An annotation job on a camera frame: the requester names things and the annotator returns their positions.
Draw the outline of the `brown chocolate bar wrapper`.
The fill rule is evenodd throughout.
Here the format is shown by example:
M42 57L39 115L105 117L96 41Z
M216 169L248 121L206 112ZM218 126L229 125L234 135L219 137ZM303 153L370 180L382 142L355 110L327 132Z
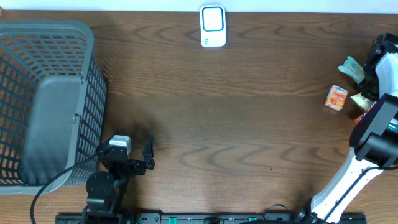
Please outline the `brown chocolate bar wrapper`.
M367 115L367 113L372 109L372 107L373 107L376 103L377 103L376 101L373 102L373 103L370 105L370 107L368 108L368 110L367 110L364 114L362 114L361 116L359 116L358 118L356 118L356 119L354 120L354 124L357 125L357 124Z

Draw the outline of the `light teal wet wipes pack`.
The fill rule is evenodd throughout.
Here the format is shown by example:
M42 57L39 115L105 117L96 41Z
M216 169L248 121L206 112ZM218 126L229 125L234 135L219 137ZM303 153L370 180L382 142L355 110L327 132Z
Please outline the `light teal wet wipes pack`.
M363 67L351 56L347 56L343 65L338 66L338 70L351 77L358 85L365 78Z

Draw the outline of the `small orange snack packet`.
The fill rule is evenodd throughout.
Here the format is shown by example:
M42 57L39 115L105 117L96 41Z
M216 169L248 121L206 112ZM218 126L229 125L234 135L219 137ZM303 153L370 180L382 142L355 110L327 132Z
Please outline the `small orange snack packet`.
M330 91L328 92L324 105L336 111L340 111L343 109L347 95L347 90L337 85L332 85Z

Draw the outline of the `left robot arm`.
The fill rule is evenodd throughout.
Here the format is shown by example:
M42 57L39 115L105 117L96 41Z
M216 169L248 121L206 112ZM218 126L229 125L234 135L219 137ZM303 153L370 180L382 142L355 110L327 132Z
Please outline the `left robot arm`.
M115 134L103 141L96 152L106 168L92 174L86 182L88 208L97 213L114 213L123 200L129 181L155 167L154 138L151 136L142 151L142 160L130 159L131 138Z

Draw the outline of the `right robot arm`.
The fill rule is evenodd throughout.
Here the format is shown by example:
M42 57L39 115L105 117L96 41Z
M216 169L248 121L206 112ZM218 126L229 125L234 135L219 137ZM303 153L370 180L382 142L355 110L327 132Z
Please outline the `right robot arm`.
M397 169L397 36L374 38L359 78L373 102L349 139L349 154L328 185L299 211L296 223L339 223L362 188L385 170Z

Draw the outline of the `yellow snack bag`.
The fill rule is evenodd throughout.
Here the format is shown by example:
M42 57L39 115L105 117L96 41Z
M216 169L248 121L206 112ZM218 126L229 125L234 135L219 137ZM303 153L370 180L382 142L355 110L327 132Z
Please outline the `yellow snack bag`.
M358 106L363 112L368 112L373 105L373 101L364 97L361 93L352 95L350 99Z

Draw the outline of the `teal mouthwash bottle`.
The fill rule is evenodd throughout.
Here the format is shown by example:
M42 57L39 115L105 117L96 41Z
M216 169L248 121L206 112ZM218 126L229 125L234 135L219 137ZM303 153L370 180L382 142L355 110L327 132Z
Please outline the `teal mouthwash bottle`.
M391 122L388 124L388 130L394 133L398 133L398 122L395 119L392 119Z

